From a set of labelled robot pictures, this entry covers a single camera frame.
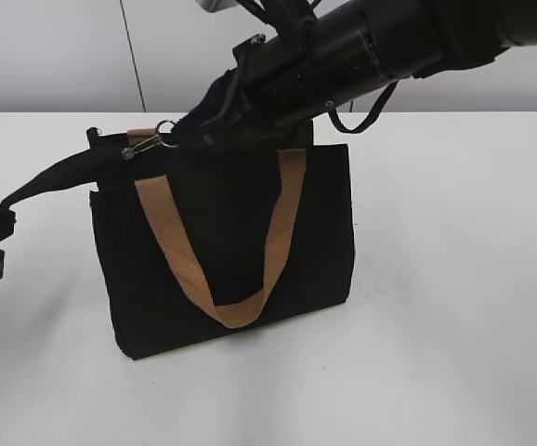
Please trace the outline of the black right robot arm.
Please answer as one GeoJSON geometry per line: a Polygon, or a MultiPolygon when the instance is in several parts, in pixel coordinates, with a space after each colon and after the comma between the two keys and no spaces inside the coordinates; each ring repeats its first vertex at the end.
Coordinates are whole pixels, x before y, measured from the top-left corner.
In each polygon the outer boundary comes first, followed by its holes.
{"type": "Polygon", "coordinates": [[[397,83],[478,68],[537,46],[537,1],[348,1],[322,17],[306,1],[248,1],[276,36],[235,47],[234,70],[172,129],[184,147],[274,138],[372,91],[373,122],[397,83]]]}

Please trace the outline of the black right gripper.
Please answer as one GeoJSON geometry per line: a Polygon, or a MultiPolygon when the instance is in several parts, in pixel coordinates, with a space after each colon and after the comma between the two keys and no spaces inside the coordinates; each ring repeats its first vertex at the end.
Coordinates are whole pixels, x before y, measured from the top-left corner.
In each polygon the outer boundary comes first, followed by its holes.
{"type": "Polygon", "coordinates": [[[237,67],[216,79],[175,125],[175,143],[190,149],[248,148],[281,138],[337,106],[313,54],[310,33],[295,32],[234,49],[237,67]]]}

